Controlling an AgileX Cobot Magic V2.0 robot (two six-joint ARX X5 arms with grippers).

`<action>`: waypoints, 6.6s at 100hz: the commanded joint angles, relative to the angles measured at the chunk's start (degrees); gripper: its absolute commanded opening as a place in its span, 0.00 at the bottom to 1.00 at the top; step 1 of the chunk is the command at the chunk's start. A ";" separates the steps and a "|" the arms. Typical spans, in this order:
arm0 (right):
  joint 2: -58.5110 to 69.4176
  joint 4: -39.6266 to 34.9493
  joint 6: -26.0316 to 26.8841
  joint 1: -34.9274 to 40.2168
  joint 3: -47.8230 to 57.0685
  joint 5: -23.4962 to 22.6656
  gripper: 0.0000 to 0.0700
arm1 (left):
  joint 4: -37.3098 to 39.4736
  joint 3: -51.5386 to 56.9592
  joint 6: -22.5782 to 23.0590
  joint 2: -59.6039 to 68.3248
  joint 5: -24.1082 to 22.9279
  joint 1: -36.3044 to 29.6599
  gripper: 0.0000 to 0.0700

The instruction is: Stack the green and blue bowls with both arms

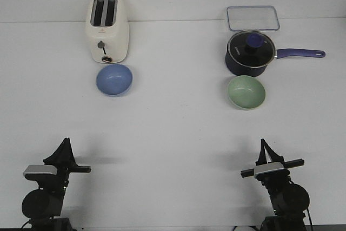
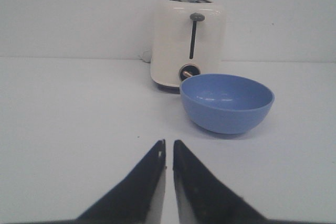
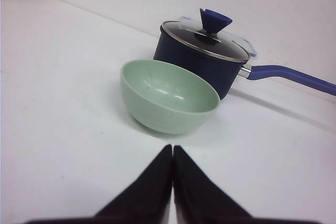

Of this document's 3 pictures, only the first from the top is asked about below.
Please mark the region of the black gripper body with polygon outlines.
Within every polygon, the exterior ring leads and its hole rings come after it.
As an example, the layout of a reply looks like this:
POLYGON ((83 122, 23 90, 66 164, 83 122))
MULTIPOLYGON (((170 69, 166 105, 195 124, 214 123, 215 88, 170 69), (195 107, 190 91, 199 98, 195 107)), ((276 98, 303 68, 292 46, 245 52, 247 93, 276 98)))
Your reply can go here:
MULTIPOLYGON (((275 171, 272 173, 262 174, 258 177, 258 181, 261 181, 263 183, 276 180, 277 182, 283 182, 283 183, 290 183, 291 177, 290 177, 290 168, 300 167, 304 165, 303 159, 295 159, 286 161, 284 160, 283 166, 285 167, 284 170, 275 171)), ((241 177, 254 177, 254 168, 251 169, 245 169, 241 170, 241 177)))
POLYGON ((90 173, 90 166, 79 166, 74 161, 52 162, 43 160, 45 166, 54 166, 56 173, 43 177, 40 181, 40 188, 46 190, 66 190, 69 184, 69 175, 71 173, 90 173))

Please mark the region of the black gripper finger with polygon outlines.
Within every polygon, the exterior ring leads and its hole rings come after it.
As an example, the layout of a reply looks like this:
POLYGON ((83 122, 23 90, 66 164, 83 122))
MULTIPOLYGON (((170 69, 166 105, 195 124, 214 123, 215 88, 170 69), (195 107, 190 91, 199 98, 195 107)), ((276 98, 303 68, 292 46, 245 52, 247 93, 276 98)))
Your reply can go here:
POLYGON ((270 159, 272 162, 280 162, 281 164, 284 164, 284 158, 283 156, 278 155, 277 153, 275 153, 270 146, 267 144, 266 141, 264 141, 264 148, 267 151, 270 159))
POLYGON ((67 142, 68 139, 65 138, 53 154, 43 160, 44 164, 63 164, 67 161, 68 157, 65 149, 67 142))
POLYGON ((76 162, 73 151, 72 151, 71 140, 69 137, 66 139, 66 147, 67 147, 67 155, 68 155, 69 161, 76 162))
POLYGON ((266 145, 266 141, 265 139, 261 139, 261 143, 260 143, 260 152, 259 152, 259 157, 258 160, 256 161, 256 165, 260 166, 263 164, 267 164, 267 157, 266 157, 266 149, 265 149, 265 145, 266 145))

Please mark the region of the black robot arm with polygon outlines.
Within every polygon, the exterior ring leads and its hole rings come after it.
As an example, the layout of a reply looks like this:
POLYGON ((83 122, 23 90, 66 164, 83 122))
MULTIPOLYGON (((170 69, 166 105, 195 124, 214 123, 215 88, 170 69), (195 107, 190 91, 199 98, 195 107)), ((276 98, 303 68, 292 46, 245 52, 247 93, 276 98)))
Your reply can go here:
POLYGON ((261 139, 260 152, 255 167, 241 171, 241 177, 254 177, 266 188, 274 211, 263 220, 259 230, 306 230, 304 218, 311 218, 308 211, 310 197, 299 184, 293 183, 290 168, 304 165, 303 159, 286 161, 261 139))
POLYGON ((38 184, 38 188, 29 192, 22 202, 22 213, 29 219, 30 230, 74 230, 69 218, 60 217, 69 175, 90 172, 91 167, 76 163, 68 137, 43 160, 42 165, 29 165, 23 176, 38 184))

